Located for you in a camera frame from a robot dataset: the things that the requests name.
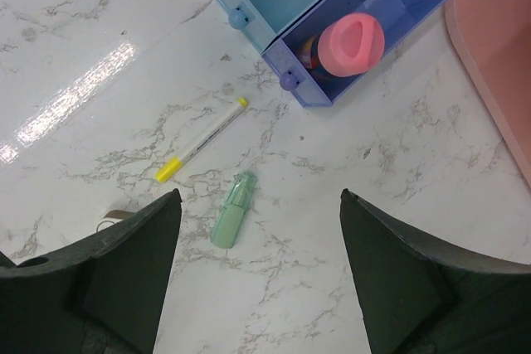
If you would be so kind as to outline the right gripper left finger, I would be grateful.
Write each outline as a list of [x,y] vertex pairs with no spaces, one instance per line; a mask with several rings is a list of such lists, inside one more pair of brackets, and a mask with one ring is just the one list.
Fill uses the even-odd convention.
[[177,189],[15,264],[1,257],[3,353],[151,353],[182,219]]

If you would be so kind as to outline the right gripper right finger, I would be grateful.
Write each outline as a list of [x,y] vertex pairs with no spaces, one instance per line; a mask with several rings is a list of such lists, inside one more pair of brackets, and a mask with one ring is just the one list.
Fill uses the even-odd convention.
[[530,267],[408,225],[345,189],[340,223],[372,353],[528,353]]

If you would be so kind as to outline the purple drawer bin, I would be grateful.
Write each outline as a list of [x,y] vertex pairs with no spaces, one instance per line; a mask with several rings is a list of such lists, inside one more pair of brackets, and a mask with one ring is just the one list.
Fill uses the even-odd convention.
[[329,107],[445,0],[320,0],[263,58],[304,107]]

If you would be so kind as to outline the pink cap glue bottle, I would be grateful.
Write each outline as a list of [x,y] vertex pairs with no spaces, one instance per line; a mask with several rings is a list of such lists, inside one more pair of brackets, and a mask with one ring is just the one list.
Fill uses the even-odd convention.
[[307,70],[321,70],[344,78],[371,70],[385,50],[385,35],[379,21],[361,12],[350,13],[309,38],[297,58]]

